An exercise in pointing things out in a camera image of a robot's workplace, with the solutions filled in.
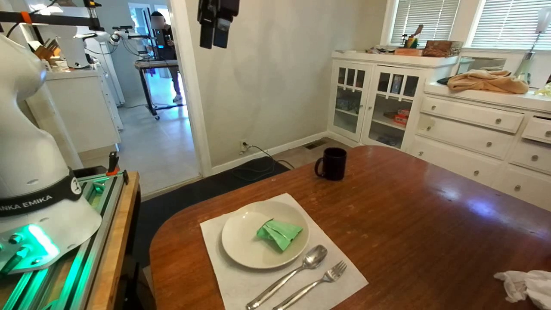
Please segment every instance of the electrical outlet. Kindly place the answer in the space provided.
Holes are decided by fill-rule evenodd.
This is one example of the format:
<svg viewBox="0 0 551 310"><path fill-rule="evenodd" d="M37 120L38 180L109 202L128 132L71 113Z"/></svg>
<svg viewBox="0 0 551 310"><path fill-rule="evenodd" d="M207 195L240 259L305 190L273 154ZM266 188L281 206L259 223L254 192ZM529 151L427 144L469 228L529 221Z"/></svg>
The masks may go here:
<svg viewBox="0 0 551 310"><path fill-rule="evenodd" d="M248 152L248 144L247 142L242 142L240 147L242 147L242 154Z"/></svg>

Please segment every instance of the fork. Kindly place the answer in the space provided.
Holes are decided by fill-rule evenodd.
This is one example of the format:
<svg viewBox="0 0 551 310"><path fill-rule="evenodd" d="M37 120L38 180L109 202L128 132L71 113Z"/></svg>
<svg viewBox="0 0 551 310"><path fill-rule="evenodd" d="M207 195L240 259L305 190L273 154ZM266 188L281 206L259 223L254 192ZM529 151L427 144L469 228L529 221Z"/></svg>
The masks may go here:
<svg viewBox="0 0 551 310"><path fill-rule="evenodd" d="M336 264L333 269L326 271L326 275L319 280L310 283L309 287L298 290L297 293L293 293L291 297L288 297L285 302L281 302L278 307L274 307L274 310L286 310L290 309L293 304L297 304L300 299L304 299L305 295L309 295L316 287L322 285L322 283L335 283L338 281L347 271L347 264L341 261L340 264Z"/></svg>

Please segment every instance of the black mug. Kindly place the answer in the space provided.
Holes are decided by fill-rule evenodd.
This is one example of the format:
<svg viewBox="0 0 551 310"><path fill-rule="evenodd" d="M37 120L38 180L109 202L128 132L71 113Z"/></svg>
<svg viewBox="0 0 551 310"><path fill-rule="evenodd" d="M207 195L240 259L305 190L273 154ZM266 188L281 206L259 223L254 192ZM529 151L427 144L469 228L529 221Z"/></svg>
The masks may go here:
<svg viewBox="0 0 551 310"><path fill-rule="evenodd" d="M316 163L316 175L331 182L345 178L347 151L326 149L324 157Z"/></svg>

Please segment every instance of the cardboard box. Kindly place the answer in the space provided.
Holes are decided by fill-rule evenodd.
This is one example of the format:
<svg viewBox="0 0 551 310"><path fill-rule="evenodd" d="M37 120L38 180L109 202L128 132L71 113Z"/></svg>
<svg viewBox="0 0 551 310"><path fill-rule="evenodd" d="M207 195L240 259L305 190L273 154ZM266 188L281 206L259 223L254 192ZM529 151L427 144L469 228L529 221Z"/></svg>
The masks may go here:
<svg viewBox="0 0 551 310"><path fill-rule="evenodd" d="M415 56L421 58L424 54L424 51L419 49L396 49L395 56Z"/></svg>
<svg viewBox="0 0 551 310"><path fill-rule="evenodd" d="M464 42L436 42L429 40L424 51L424 58L453 58L462 54Z"/></svg>

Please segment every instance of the spoon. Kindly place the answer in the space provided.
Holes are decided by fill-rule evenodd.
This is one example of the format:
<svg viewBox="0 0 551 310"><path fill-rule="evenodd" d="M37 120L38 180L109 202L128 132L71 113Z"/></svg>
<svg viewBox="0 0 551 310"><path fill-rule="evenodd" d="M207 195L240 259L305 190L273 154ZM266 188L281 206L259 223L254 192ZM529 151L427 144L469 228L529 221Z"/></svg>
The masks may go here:
<svg viewBox="0 0 551 310"><path fill-rule="evenodd" d="M314 247L307 256L305 261L300 264L300 268L293 269L290 275L283 276L279 281L276 281L273 287L264 290L255 300L247 304L247 310L259 309L264 302L267 302L271 297L276 295L286 283L290 283L291 278L295 278L298 273L305 269L316 269L321 266L321 262L328 257L328 249L322 245Z"/></svg>

